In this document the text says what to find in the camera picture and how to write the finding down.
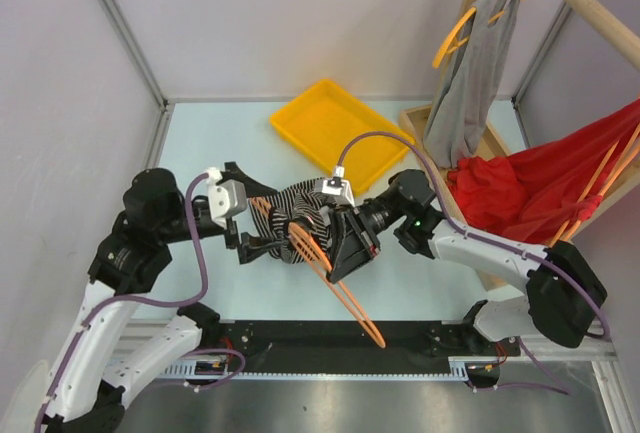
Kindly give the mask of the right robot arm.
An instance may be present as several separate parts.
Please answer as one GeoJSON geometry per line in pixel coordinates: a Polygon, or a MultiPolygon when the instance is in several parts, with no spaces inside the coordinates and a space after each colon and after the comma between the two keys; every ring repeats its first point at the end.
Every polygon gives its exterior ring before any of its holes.
{"type": "Polygon", "coordinates": [[[370,263],[381,251],[379,236],[391,229],[410,254],[464,265],[495,276],[520,291],[502,301],[479,301],[466,314],[461,341],[484,354],[497,341],[540,333],[576,348],[588,336],[607,291],[577,248],[521,243],[449,219],[432,202],[424,171],[403,170],[375,198],[356,204],[349,182],[334,176],[316,183],[317,192],[335,200],[329,209],[332,284],[370,263]]]}

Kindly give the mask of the striped tank top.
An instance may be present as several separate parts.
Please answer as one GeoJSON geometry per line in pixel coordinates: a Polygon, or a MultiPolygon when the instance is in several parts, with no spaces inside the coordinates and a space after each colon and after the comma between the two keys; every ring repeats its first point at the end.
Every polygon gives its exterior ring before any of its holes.
{"type": "Polygon", "coordinates": [[[316,179],[304,180],[273,195],[251,198],[249,209],[258,234],[270,240],[288,240],[289,223],[301,223],[330,259],[332,227],[330,210],[335,199],[314,190],[316,179]]]}

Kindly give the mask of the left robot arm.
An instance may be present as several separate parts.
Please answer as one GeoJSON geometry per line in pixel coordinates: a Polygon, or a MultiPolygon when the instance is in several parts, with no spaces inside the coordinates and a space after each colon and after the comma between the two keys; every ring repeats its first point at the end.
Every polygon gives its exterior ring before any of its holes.
{"type": "Polygon", "coordinates": [[[90,265],[81,307],[50,372],[34,431],[113,432],[133,400],[178,359],[204,354],[243,361],[242,353],[224,347],[219,314],[201,302],[209,288],[201,241],[220,236],[241,262],[256,259],[271,242],[239,235],[234,218],[247,209],[249,199],[276,192],[234,162],[207,169],[185,192],[167,169],[138,173],[90,265]],[[150,298],[172,260],[171,244],[185,241],[192,242],[196,253],[198,292],[183,300],[150,298]],[[111,365],[118,341],[141,305],[175,314],[161,333],[111,365]]]}

